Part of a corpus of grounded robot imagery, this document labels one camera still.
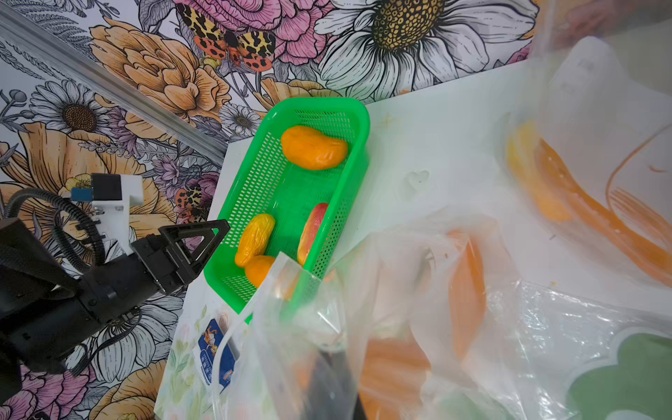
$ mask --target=mesh basket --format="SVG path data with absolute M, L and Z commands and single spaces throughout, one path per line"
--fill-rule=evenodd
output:
M 338 167 L 308 171 L 287 161 L 280 137 L 290 127 L 308 126 L 348 143 L 349 153 Z M 369 115 L 349 98 L 295 98 L 276 105 L 264 117 L 233 181 L 219 218 L 231 226 L 205 268 L 208 284 L 240 313 L 257 290 L 234 263 L 238 243 L 249 221 L 268 213 L 276 220 L 266 255 L 280 251 L 296 259 L 298 242 L 312 209 L 329 203 L 304 269 L 322 278 L 341 236 L 368 167 L 366 140 Z M 310 284 L 297 285 L 296 295 L 310 294 Z

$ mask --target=floral wallpaper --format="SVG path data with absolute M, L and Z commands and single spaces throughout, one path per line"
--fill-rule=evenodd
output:
M 524 60 L 544 12 L 544 0 L 2 1 L 222 149 L 253 136 L 266 112 L 290 97 L 370 103 Z M 558 45 L 617 26 L 610 4 L 564 2 L 554 22 Z M 62 71 L 0 39 L 0 210 L 22 188 L 65 195 L 103 172 L 143 178 L 131 240 L 205 220 L 221 162 Z M 185 207 L 175 199 L 181 194 L 200 199 Z M 54 223 L 93 261 L 77 223 L 48 204 L 29 200 L 19 216 L 71 274 L 79 273 L 56 246 Z M 121 254 L 115 242 L 105 246 L 108 259 Z M 147 300 L 139 326 L 80 376 L 22 368 L 23 389 L 0 402 L 0 420 L 154 418 L 183 297 Z M 85 344 L 93 351 L 128 328 L 112 323 Z M 67 366 L 83 356 L 78 348 Z

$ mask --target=transparent plastic bag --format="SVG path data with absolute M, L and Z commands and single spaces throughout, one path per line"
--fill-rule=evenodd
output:
M 664 340 L 637 351 L 664 374 L 628 371 L 623 392 L 646 413 L 672 410 L 670 320 L 522 282 L 486 216 L 442 210 L 371 234 L 323 282 L 281 254 L 255 297 L 228 394 L 215 398 L 221 419 L 350 420 L 357 395 L 371 420 L 618 411 L 582 397 L 613 389 L 584 375 L 618 365 L 637 334 Z
M 672 3 L 544 9 L 530 46 L 537 95 L 513 119 L 507 166 L 581 254 L 672 286 Z

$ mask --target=mango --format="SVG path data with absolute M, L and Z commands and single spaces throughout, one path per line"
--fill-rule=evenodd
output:
M 268 271 L 274 262 L 276 262 L 275 257 L 267 255 L 259 255 L 250 259 L 245 266 L 245 277 L 258 289 L 268 276 Z
M 258 255 L 263 255 L 268 246 L 276 220 L 270 214 L 258 214 L 247 225 L 238 244 L 238 252 L 234 262 L 240 268 L 245 268 L 247 263 Z
M 288 128 L 280 138 L 287 160 L 309 171 L 335 168 L 347 157 L 347 143 L 310 127 Z

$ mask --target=butterfly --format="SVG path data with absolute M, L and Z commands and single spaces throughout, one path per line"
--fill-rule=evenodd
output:
M 198 185 L 188 190 L 180 188 L 175 193 L 175 206 L 180 218 L 186 219 L 187 223 L 205 222 L 208 217 L 208 209 L 200 207 L 201 187 Z
M 213 21 L 194 8 L 178 3 L 177 12 L 185 25 L 194 33 L 196 46 L 206 55 L 223 60 L 227 57 L 240 66 L 241 62 L 253 71 L 270 70 L 271 56 L 276 50 L 276 37 L 263 31 L 250 31 L 236 36 L 232 31 L 221 30 Z

